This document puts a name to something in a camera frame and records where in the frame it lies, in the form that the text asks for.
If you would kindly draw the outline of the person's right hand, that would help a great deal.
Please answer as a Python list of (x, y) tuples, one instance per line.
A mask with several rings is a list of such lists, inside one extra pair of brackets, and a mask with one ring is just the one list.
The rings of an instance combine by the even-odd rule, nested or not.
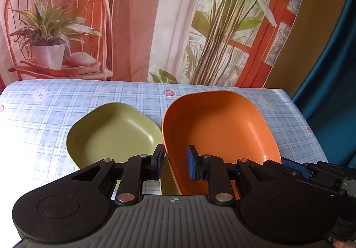
[(354, 248), (355, 243), (353, 241), (334, 241), (332, 243), (334, 248)]

